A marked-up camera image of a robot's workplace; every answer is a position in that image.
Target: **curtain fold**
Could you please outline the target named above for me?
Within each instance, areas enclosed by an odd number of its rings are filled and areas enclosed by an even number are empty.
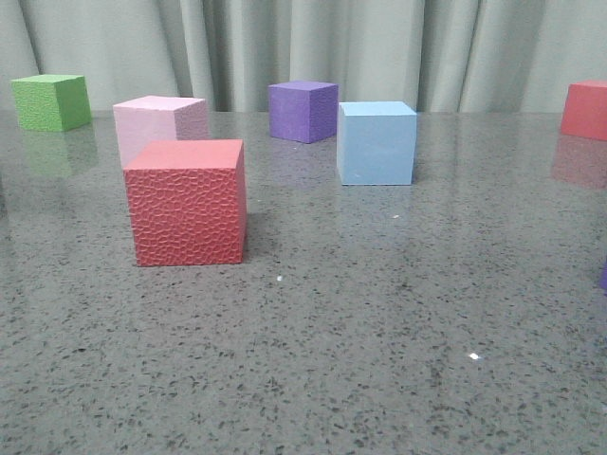
[[[419,111],[559,112],[607,79],[604,0],[3,0],[9,80],[84,74],[94,109],[147,94],[263,111],[267,86],[340,85],[340,100]]]

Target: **dimpled texture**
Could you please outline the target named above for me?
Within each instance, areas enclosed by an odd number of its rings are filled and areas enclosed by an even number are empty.
[[[67,131],[90,123],[84,76],[39,75],[11,81],[19,125],[34,131]]]
[[[212,144],[183,141],[212,153]],[[153,142],[142,153],[171,146]],[[243,260],[246,230],[244,157],[241,148],[233,167],[192,169],[124,169],[138,265],[238,264]],[[181,150],[170,150],[174,157]]]
[[[607,81],[569,85],[562,113],[564,135],[607,140]]]
[[[120,163],[127,166],[154,140],[209,138],[207,101],[147,96],[114,105]]]
[[[270,135],[308,144],[334,136],[338,95],[335,83],[291,81],[270,85]]]

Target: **pink cube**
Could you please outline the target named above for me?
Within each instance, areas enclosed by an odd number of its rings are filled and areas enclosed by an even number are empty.
[[[114,105],[122,167],[153,140],[209,138],[207,101],[149,96]]]

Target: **green cube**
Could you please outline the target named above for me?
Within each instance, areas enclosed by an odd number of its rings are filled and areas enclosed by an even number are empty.
[[[67,131],[91,121],[84,76],[42,74],[14,79],[11,85],[25,130]]]

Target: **foam cube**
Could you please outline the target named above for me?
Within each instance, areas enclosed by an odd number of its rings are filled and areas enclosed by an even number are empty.
[[[138,265],[237,264],[247,196],[243,141],[154,141],[123,168]]]
[[[269,134],[306,144],[337,132],[338,85],[291,81],[267,88]]]
[[[569,85],[562,113],[564,135],[607,140],[607,81]]]
[[[402,101],[341,102],[342,185],[411,185],[417,114]]]
[[[209,138],[207,101],[148,96],[114,105],[120,163],[126,166],[153,140]]]
[[[25,130],[67,131],[91,121],[84,76],[41,74],[10,84]]]

